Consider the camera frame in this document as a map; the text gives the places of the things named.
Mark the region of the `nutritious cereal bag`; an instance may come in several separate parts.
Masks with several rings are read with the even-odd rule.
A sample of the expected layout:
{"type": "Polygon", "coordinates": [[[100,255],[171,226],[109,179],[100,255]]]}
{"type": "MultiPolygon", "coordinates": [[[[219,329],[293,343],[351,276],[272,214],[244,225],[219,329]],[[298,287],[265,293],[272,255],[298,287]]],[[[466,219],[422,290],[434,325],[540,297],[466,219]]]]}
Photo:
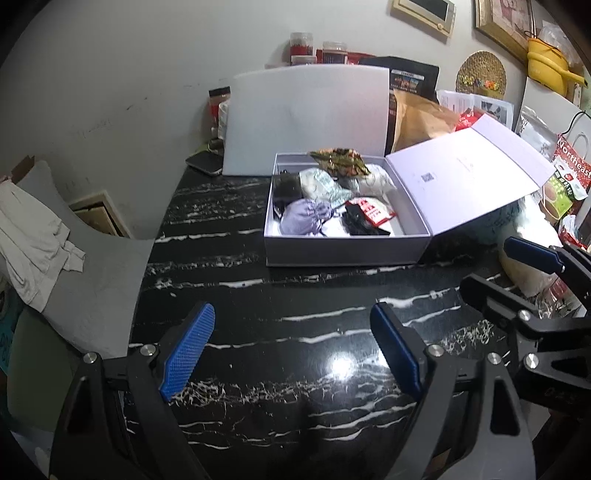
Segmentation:
{"type": "Polygon", "coordinates": [[[353,149],[321,149],[311,151],[308,155],[318,163],[318,167],[337,179],[365,177],[370,174],[362,155],[353,149]]]}

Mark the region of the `smoky transparent square box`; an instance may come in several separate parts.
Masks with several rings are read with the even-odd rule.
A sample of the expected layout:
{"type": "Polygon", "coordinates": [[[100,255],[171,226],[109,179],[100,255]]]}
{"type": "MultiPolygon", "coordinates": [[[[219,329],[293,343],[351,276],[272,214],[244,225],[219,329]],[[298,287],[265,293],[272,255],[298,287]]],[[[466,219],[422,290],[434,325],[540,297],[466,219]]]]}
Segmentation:
{"type": "Polygon", "coordinates": [[[288,205],[304,198],[300,174],[281,171],[273,175],[271,183],[273,184],[273,214],[281,218],[288,205]]]}

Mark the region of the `red green snack bag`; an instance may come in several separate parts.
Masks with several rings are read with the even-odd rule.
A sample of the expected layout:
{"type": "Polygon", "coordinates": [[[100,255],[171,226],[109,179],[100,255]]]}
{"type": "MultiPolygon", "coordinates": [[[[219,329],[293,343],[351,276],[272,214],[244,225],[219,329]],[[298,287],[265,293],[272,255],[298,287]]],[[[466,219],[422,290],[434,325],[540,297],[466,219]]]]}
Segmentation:
{"type": "Polygon", "coordinates": [[[583,141],[583,155],[579,154],[564,135],[557,137],[556,149],[551,157],[555,171],[542,191],[541,210],[554,225],[565,216],[576,214],[589,194],[589,138],[585,134],[579,134],[575,140],[583,141]]]}

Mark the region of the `grey chair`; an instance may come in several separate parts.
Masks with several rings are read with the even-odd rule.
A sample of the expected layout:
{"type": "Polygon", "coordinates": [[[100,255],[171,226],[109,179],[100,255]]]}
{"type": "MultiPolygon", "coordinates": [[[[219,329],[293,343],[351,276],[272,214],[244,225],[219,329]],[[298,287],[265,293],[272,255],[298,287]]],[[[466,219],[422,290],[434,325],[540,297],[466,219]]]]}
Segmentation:
{"type": "Polygon", "coordinates": [[[103,234],[80,220],[58,193],[47,162],[37,161],[18,186],[45,204],[85,252],[81,272],[63,271],[42,312],[80,352],[124,357],[140,285],[154,241],[103,234]]]}

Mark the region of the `white gift box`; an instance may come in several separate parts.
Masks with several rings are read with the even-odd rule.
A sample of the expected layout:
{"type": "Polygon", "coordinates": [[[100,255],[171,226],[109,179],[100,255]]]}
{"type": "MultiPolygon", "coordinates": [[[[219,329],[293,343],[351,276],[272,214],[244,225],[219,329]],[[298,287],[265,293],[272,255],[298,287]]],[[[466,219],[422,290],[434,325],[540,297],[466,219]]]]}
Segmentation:
{"type": "MultiPolygon", "coordinates": [[[[373,197],[397,216],[379,228],[390,236],[351,236],[345,204],[332,209],[320,233],[287,236],[273,214],[270,184],[263,240],[273,267],[391,266],[417,262],[436,236],[496,212],[544,186],[552,164],[525,140],[485,115],[474,125],[396,152],[362,156],[383,167],[396,185],[373,197]]],[[[273,175],[320,168],[308,154],[279,154],[273,175]]]]}

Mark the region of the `black polka dot cloth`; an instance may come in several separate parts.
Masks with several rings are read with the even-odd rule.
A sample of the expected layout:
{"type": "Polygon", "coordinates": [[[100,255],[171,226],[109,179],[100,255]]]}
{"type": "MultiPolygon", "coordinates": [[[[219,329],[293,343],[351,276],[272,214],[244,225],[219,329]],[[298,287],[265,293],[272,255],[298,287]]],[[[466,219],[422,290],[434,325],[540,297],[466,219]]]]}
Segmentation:
{"type": "Polygon", "coordinates": [[[346,203],[342,225],[351,236],[390,236],[390,232],[374,226],[359,205],[346,203]]]}

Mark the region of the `red white snack packet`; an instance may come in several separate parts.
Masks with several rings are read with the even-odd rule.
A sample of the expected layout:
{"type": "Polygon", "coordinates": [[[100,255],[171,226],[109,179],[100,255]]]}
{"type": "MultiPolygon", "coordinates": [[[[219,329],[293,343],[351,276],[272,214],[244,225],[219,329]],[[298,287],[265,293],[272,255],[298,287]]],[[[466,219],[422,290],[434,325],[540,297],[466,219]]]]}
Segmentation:
{"type": "Polygon", "coordinates": [[[380,227],[397,216],[397,213],[393,209],[373,197],[353,198],[346,202],[346,204],[358,206],[363,213],[363,217],[374,227],[380,227]]]}

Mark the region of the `brown paper bag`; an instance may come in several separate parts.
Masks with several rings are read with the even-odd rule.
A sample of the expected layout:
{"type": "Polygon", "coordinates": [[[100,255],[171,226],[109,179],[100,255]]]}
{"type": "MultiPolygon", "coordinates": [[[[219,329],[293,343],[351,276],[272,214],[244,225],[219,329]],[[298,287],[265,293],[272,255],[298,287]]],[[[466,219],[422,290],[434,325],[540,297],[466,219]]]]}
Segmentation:
{"type": "Polygon", "coordinates": [[[458,113],[420,95],[397,89],[393,95],[392,153],[452,133],[460,121],[458,113]]]}

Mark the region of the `white patterned snack pouch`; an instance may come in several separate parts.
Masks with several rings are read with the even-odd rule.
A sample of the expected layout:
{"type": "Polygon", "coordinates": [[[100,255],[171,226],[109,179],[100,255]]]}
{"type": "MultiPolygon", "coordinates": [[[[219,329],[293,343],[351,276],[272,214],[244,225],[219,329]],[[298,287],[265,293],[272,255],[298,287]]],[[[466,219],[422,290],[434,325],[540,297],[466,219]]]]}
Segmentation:
{"type": "Polygon", "coordinates": [[[332,209],[336,209],[353,199],[351,190],[339,185],[328,172],[320,168],[302,170],[298,178],[300,178],[301,192],[308,200],[327,202],[332,209]]]}

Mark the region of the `yellow plastic pot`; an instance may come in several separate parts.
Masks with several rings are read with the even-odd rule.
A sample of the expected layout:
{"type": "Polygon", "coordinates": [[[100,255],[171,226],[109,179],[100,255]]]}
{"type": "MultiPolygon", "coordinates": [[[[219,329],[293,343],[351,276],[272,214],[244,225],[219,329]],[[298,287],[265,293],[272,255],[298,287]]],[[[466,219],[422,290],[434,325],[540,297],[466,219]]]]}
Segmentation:
{"type": "Polygon", "coordinates": [[[562,52],[552,45],[536,38],[528,39],[528,76],[553,92],[565,97],[570,82],[588,87],[587,80],[570,71],[562,52]]]}

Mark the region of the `black smartphone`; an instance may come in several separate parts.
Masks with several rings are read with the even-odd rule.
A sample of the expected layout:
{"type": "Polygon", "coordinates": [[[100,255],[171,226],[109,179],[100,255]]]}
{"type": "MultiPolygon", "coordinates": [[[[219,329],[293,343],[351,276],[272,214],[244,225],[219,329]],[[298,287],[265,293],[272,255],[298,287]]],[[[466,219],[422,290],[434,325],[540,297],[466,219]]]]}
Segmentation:
{"type": "Polygon", "coordinates": [[[223,157],[209,150],[197,152],[185,162],[188,167],[208,177],[221,175],[222,172],[223,157]]]}

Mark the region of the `gold framed picture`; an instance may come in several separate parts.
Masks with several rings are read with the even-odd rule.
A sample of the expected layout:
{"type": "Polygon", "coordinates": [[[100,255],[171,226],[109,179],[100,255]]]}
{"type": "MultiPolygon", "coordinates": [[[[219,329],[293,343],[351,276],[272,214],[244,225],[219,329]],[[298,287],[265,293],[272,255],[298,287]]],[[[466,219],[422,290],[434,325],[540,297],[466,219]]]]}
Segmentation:
{"type": "Polygon", "coordinates": [[[475,28],[515,56],[528,49],[535,19],[531,1],[476,0],[475,28]]]}

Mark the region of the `white foam board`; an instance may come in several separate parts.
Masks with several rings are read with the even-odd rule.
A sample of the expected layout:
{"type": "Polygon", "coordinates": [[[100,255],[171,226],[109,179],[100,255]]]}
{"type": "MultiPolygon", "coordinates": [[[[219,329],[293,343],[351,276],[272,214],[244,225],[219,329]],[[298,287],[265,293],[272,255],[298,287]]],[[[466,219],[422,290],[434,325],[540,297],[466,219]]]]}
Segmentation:
{"type": "Polygon", "coordinates": [[[233,79],[222,173],[267,176],[277,154],[351,148],[383,156],[390,71],[351,65],[304,65],[233,79]]]}

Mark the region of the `dark glass jar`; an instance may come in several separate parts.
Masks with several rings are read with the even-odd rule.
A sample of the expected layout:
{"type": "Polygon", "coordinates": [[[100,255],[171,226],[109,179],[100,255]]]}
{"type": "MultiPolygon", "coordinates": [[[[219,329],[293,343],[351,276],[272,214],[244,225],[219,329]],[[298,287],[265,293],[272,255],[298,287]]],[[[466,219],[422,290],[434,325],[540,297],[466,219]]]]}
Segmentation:
{"type": "Polygon", "coordinates": [[[344,42],[325,41],[322,43],[322,64],[348,63],[348,47],[344,42]]]}

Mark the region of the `lilac drawstring pouch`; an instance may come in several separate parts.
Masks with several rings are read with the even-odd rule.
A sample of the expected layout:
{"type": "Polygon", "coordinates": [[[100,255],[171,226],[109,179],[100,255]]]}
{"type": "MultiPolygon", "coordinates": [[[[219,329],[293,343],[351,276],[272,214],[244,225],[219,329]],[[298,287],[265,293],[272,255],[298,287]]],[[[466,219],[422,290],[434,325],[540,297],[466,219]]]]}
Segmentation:
{"type": "Polygon", "coordinates": [[[332,218],[329,202],[301,199],[290,203],[280,220],[280,233],[287,236],[308,236],[321,232],[322,225],[332,218]]]}

